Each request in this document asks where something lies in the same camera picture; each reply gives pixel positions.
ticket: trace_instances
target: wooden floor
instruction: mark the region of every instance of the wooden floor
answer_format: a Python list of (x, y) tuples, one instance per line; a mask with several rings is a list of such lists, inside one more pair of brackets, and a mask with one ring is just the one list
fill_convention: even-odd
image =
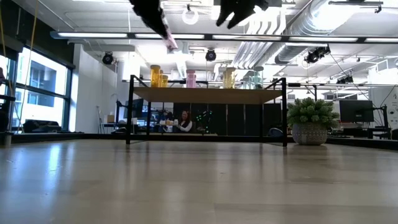
[(398, 223), (398, 153), (84, 140), (0, 149), (0, 223)]

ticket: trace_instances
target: white ceiling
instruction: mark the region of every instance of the white ceiling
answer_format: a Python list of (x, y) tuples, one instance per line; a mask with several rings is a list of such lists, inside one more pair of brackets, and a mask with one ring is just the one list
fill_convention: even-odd
[[(14, 0), (29, 12), (33, 12), (34, 0)], [(52, 26), (55, 30), (66, 31), (95, 31), (95, 32), (128, 32), (130, 16), (131, 32), (151, 32), (131, 10), (130, 4), (106, 4), (101, 2), (82, 2), (72, 0), (40, 0), (43, 4), (39, 5), (39, 19)], [(296, 0), (296, 9), (290, 12), (295, 13), (303, 7), (308, 0)], [(200, 14), (199, 21), (195, 25), (188, 25), (182, 21), (181, 11), (166, 11), (167, 20), (174, 33), (243, 33), (248, 27), (235, 27), (228, 30), (226, 24), (221, 27), (215, 25), (215, 21), (210, 19), (210, 15)], [(345, 24), (337, 28), (332, 35), (398, 35), (398, 8), (384, 9), (379, 14), (374, 13), (374, 9), (362, 9), (361, 12), (354, 14)], [(146, 51), (146, 47), (164, 48), (161, 41), (149, 40), (99, 40), (91, 41), (95, 45), (135, 45), (140, 52)], [(206, 42), (190, 41), (189, 46), (200, 46), (204, 48), (215, 48), (218, 53), (217, 59), (232, 60), (238, 51), (240, 42)], [(371, 57), (383, 55), (398, 55), (398, 45), (356, 45), (356, 44), (331, 44), (331, 51), (336, 55), (336, 59), (341, 63), (343, 69), (351, 68)], [(368, 59), (356, 62), (356, 55), (367, 55)], [(213, 70), (215, 63), (207, 63), (204, 59), (205, 54), (195, 52), (194, 59), (187, 62), (188, 68)], [(173, 62), (159, 63), (165, 72), (176, 69)], [(339, 73), (341, 70), (335, 65), (331, 58), (324, 58), (320, 63), (308, 70), (301, 66), (286, 67), (283, 69), (285, 74), (296, 77), (329, 77)], [(357, 72), (359, 76), (366, 74), (366, 70)]]

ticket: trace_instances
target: green plant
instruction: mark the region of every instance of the green plant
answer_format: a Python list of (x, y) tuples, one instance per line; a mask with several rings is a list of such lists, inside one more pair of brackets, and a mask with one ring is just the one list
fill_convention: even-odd
[(308, 97), (303, 100), (296, 99), (294, 104), (288, 104), (288, 108), (287, 122), (290, 127), (302, 123), (320, 123), (326, 128), (335, 128), (338, 125), (336, 118), (340, 115), (332, 112), (333, 102), (314, 101)]

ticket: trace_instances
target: fluorescent light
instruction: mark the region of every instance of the fluorescent light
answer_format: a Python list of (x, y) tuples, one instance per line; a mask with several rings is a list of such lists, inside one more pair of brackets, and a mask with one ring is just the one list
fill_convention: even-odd
[(143, 38), (152, 38), (152, 39), (161, 39), (162, 37), (159, 34), (135, 34), (137, 39)]
[(311, 41), (311, 42), (356, 42), (356, 37), (290, 37), (290, 41)]
[(203, 34), (172, 34), (174, 39), (204, 39)]
[(61, 32), (60, 37), (67, 38), (127, 38), (127, 34), (122, 33), (79, 33), (79, 32)]
[(280, 37), (263, 36), (263, 35), (213, 35), (216, 40), (270, 40), (277, 41)]
[(286, 43), (286, 46), (293, 46), (293, 47), (327, 47), (328, 44), (321, 44), (321, 43)]
[(367, 38), (365, 42), (382, 42), (382, 43), (388, 43), (388, 42), (398, 42), (398, 38)]

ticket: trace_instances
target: computer monitor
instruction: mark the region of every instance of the computer monitor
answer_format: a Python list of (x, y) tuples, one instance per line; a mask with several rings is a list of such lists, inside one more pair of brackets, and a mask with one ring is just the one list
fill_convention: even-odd
[(340, 100), (341, 122), (374, 122), (370, 100)]
[[(141, 118), (142, 117), (142, 107), (144, 106), (144, 99), (137, 99), (132, 101), (132, 117)], [(127, 108), (124, 108), (124, 118), (127, 118)]]

